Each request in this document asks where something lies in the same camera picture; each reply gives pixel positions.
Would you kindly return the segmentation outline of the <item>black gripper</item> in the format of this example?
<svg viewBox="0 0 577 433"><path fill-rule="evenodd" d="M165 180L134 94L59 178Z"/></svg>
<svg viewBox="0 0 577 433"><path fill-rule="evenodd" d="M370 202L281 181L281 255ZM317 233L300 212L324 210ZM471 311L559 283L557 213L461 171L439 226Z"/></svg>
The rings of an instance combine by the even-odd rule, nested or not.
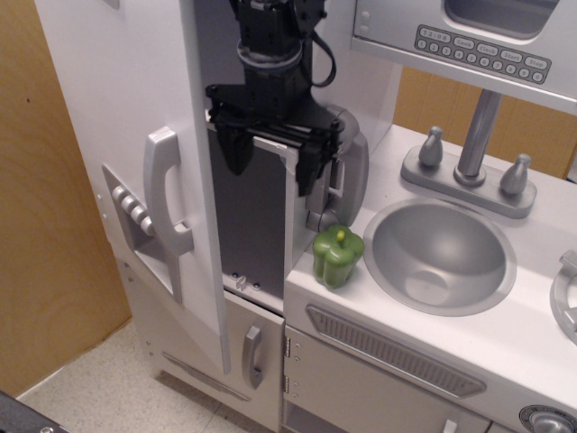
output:
<svg viewBox="0 0 577 433"><path fill-rule="evenodd" d="M283 68L246 65L242 84L206 87L210 121L228 169L240 176L253 155L253 136L303 143L298 150L296 181L300 197L338 150L343 122L312 97L312 62L303 58Z"/></svg>

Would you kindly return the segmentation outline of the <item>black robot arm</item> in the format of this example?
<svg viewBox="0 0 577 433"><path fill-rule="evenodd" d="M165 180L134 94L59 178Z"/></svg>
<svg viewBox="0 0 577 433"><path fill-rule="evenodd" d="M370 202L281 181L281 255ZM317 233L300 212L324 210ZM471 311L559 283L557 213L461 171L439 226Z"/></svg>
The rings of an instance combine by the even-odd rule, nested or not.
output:
<svg viewBox="0 0 577 433"><path fill-rule="evenodd" d="M210 121L231 172L240 175L252 158L256 136L298 150L299 196L311 193L325 165L336 155L343 122L317 103L312 88L335 78L313 80L313 48L333 53L316 32L325 19L322 1L233 1L240 26L237 55L242 84L213 84Z"/></svg>

